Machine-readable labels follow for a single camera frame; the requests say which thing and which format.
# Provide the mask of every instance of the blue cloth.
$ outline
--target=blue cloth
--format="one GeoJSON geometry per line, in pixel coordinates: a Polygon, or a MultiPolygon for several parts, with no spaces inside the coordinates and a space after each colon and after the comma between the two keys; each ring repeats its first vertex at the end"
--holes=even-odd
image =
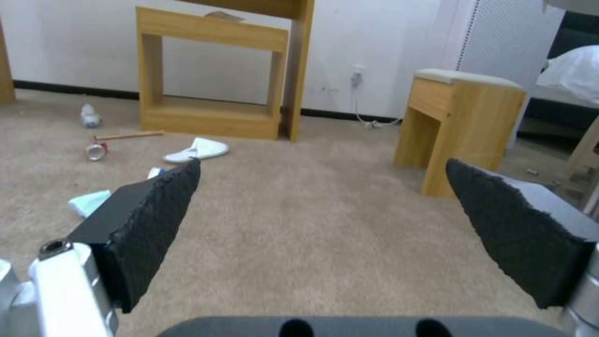
{"type": "Polygon", "coordinates": [[[87,218],[98,209],[106,199],[110,198],[110,190],[81,195],[69,200],[69,206],[80,217],[87,218]]]}

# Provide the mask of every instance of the wooden post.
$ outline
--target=wooden post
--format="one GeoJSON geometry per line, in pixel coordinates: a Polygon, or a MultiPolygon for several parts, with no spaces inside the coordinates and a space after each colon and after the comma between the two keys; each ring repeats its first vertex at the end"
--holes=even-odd
{"type": "Polygon", "coordinates": [[[293,18],[289,34],[287,81],[283,100],[282,127],[292,142],[298,137],[301,104],[304,95],[305,70],[308,63],[314,0],[301,0],[298,15],[293,18]]]}
{"type": "Polygon", "coordinates": [[[0,103],[12,103],[15,99],[13,77],[10,74],[4,31],[0,21],[0,103]]]}

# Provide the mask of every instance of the carpet floor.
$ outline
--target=carpet floor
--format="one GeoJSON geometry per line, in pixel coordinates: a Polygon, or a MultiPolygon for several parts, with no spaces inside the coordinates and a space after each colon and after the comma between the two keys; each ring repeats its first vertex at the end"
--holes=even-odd
{"type": "MultiPolygon", "coordinates": [[[[145,179],[193,137],[109,142],[138,130],[136,101],[18,91],[0,107],[0,257],[22,279],[38,247],[78,223],[67,201],[145,179]],[[80,124],[91,103],[99,130],[80,124]]],[[[397,127],[302,118],[299,142],[221,139],[148,293],[119,335],[152,336],[210,315],[508,315],[555,324],[485,254],[456,200],[419,195],[423,171],[392,165],[397,127]]],[[[567,155],[518,141],[501,167],[553,174],[567,155]]]]}

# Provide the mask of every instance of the stool cushion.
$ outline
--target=stool cushion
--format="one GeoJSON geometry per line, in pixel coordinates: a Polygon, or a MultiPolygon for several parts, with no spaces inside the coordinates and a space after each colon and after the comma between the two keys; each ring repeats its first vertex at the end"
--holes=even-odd
{"type": "Polygon", "coordinates": [[[492,86],[506,86],[510,88],[520,89],[523,88],[510,80],[502,79],[501,77],[487,76],[464,73],[462,71],[454,70],[443,70],[443,69],[422,69],[414,74],[415,77],[431,80],[435,82],[443,82],[447,84],[453,84],[453,81],[465,81],[474,83],[484,83],[492,86]]]}

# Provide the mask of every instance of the bed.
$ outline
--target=bed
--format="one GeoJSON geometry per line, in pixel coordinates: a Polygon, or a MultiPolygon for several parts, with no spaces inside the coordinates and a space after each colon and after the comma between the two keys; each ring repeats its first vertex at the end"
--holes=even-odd
{"type": "MultiPolygon", "coordinates": [[[[583,46],[599,45],[599,17],[566,12],[548,59],[583,46]]],[[[579,139],[599,116],[599,104],[535,86],[519,135],[541,134],[579,139]]]]}

